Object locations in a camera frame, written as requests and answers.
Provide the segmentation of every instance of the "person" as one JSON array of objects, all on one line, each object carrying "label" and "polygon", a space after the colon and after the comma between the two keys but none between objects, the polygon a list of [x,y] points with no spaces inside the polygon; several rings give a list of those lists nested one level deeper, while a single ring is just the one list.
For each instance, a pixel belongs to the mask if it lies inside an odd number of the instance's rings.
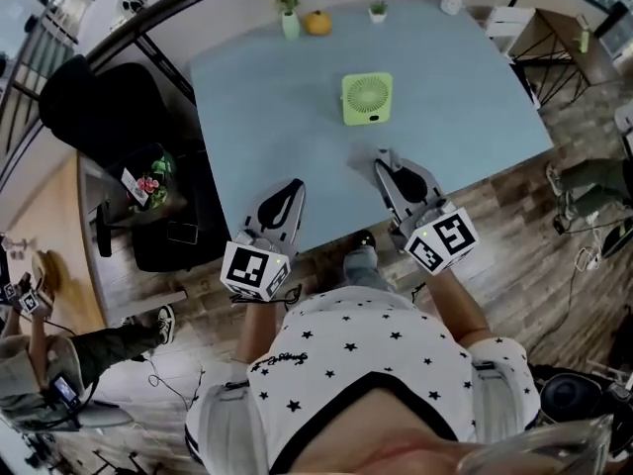
[{"label": "person", "polygon": [[[488,418],[535,420],[524,348],[492,332],[451,270],[425,276],[436,318],[380,275],[371,233],[355,242],[347,285],[299,304],[278,332],[274,307],[247,306],[230,381],[187,418],[210,473],[454,473]],[[484,413],[476,367],[507,384]]]},{"label": "person", "polygon": [[19,303],[9,308],[0,335],[0,411],[24,430],[45,428],[68,415],[50,388],[58,375],[81,396],[110,366],[171,342],[175,330],[173,309],[164,306],[150,328],[129,323],[74,337],[46,335],[45,310],[36,309],[27,336],[21,335]]},{"label": "person", "polygon": [[[569,221],[586,218],[613,201],[630,204],[633,198],[633,165],[629,160],[594,158],[561,172],[548,163],[545,175]],[[573,197],[576,188],[590,185],[593,187],[586,194]]]}]

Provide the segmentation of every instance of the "wooden floor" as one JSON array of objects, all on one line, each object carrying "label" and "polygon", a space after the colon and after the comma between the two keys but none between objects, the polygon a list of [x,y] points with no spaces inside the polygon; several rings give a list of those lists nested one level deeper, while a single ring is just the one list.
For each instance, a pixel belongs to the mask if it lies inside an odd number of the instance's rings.
[{"label": "wooden floor", "polygon": [[[482,240],[456,273],[484,307],[495,330],[516,337],[528,348],[565,315],[575,255],[593,242],[591,232],[559,236],[553,230],[556,202],[544,179],[544,166],[550,160],[566,167],[589,157],[623,156],[612,117],[618,105],[631,99],[632,88],[624,82],[594,87],[567,109],[563,102],[569,94],[561,94],[543,112],[553,150],[452,196],[456,205],[468,210]],[[598,222],[622,215],[612,207],[600,214]],[[415,265],[394,251],[385,226],[376,228],[376,233],[386,277],[408,294],[419,280]],[[187,398],[193,396],[201,367],[207,372],[206,382],[222,379],[244,311],[231,307],[218,280],[220,264],[189,273],[150,275],[134,269],[124,238],[117,244],[115,255],[100,269],[110,301],[120,304],[130,294],[164,292],[179,285],[190,295],[174,305],[179,323],[175,342],[153,356],[160,376]],[[346,241],[336,241],[302,255],[285,286],[301,282],[305,293],[335,286],[345,247]],[[628,246],[596,271],[577,273],[569,318],[533,351],[532,362],[583,369],[587,359],[605,360],[611,333],[624,316],[632,260],[633,246]],[[417,303],[421,306],[427,300],[422,293]],[[133,427],[56,435],[77,472],[87,473],[100,465],[91,454],[95,448],[111,460],[124,459],[134,450],[141,465],[150,469],[161,462],[163,473],[205,472],[190,460],[184,446],[184,404],[165,387],[150,387],[149,374],[147,363],[120,364],[105,374],[97,392],[97,398],[128,410],[136,419]]]}]

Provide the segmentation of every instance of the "black chair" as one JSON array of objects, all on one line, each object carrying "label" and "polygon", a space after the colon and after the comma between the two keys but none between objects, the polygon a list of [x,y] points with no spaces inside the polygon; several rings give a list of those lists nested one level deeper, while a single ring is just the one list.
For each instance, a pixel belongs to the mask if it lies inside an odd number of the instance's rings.
[{"label": "black chair", "polygon": [[[229,233],[205,145],[178,139],[156,83],[142,65],[126,63],[97,75],[83,56],[72,58],[42,90],[40,118],[116,183],[97,214],[102,256],[111,254],[110,229],[116,227],[132,229],[136,265],[143,271],[188,269],[224,254]],[[168,203],[124,220],[113,217],[113,196],[126,201],[122,171],[139,170],[143,160],[152,164],[163,152],[174,164]]]}]

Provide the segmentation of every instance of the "white star-print shirt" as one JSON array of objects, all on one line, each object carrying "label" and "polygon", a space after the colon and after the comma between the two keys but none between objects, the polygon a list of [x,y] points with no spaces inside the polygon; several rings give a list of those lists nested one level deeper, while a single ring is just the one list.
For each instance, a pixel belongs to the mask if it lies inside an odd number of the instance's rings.
[{"label": "white star-print shirt", "polygon": [[472,363],[485,361],[521,390],[515,398],[527,426],[540,401],[516,341],[486,339],[465,349],[438,319],[376,289],[345,287],[309,298],[248,368],[271,473],[286,473],[329,421],[375,388],[392,391],[438,435],[474,441]]}]

